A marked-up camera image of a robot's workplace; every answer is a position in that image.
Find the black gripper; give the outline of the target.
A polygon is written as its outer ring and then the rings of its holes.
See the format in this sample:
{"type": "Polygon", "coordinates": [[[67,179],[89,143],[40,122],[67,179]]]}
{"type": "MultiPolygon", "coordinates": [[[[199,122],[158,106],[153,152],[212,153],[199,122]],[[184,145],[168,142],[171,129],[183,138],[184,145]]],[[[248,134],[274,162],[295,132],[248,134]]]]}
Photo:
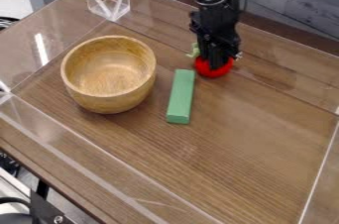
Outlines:
{"type": "Polygon", "coordinates": [[[240,14],[239,3],[200,4],[190,13],[190,29],[198,37],[200,57],[210,59],[211,70],[227,64],[228,52],[240,50],[242,39],[236,30],[240,14]]]}

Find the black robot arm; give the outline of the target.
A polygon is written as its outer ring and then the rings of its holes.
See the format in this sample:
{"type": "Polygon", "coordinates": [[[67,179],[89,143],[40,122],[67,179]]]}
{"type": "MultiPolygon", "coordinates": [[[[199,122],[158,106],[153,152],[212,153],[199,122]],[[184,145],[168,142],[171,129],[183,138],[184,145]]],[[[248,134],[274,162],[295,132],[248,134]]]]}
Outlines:
{"type": "Polygon", "coordinates": [[[243,0],[195,0],[190,29],[196,34],[202,61],[210,70],[222,69],[238,59],[242,38],[238,23],[247,2],[243,0]]]}

